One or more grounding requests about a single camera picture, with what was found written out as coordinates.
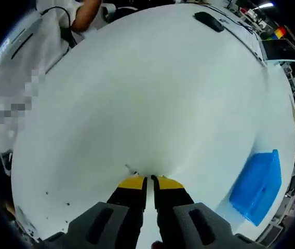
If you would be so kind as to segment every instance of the white sleeve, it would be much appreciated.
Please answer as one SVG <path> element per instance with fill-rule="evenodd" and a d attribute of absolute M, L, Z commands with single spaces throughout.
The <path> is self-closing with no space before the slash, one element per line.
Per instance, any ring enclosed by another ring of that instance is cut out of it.
<path fill-rule="evenodd" d="M 76 19 L 76 12 L 83 3 L 76 2 L 75 0 L 37 0 L 37 10 L 44 11 L 48 8 L 59 6 L 67 10 L 70 16 L 70 26 Z M 68 16 L 63 9 L 56 8 L 57 19 L 60 27 L 68 27 Z"/>

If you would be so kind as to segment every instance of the table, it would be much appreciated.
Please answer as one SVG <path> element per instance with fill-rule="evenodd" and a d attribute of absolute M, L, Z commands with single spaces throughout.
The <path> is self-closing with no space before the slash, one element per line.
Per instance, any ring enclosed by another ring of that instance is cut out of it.
<path fill-rule="evenodd" d="M 199 11 L 212 10 L 178 4 L 129 15 L 48 73 L 12 163 L 19 220 L 42 239 L 106 201 L 129 175 L 126 164 L 181 182 L 217 210 L 248 156 L 276 148 L 276 201 L 259 227 L 243 220 L 233 228 L 251 239 L 263 231 L 295 158 L 291 89 L 281 67 L 262 66 L 231 33 L 196 21 Z M 138 248 L 160 239 L 156 217 L 150 181 Z"/>

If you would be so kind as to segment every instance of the person's arm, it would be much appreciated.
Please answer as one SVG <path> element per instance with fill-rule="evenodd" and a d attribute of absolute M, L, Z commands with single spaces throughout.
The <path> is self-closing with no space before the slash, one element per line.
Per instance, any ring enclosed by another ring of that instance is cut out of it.
<path fill-rule="evenodd" d="M 78 33 L 86 31 L 96 17 L 100 4 L 101 0 L 84 0 L 83 5 L 76 12 L 76 18 L 71 25 L 71 30 Z"/>

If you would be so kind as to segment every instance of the blue box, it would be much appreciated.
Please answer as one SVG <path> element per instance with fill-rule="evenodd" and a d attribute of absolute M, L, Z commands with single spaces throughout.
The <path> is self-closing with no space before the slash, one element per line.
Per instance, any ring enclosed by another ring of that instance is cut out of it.
<path fill-rule="evenodd" d="M 278 150 L 254 154 L 246 163 L 231 193 L 230 202 L 247 220 L 258 226 L 281 187 Z"/>

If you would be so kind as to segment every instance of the white cloth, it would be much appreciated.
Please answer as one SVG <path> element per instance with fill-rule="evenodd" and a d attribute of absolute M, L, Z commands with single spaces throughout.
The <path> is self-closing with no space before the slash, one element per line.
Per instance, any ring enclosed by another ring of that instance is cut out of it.
<path fill-rule="evenodd" d="M 39 12 L 53 6 L 68 11 L 71 25 L 81 3 L 75 0 L 38 0 L 36 3 Z M 47 71 L 67 53 L 69 44 L 61 39 L 60 27 L 68 25 L 64 10 L 49 10 L 42 16 L 38 31 L 15 57 L 0 65 L 0 152 L 13 148 L 19 129 L 18 118 L 31 108 L 31 97 L 37 96 Z"/>

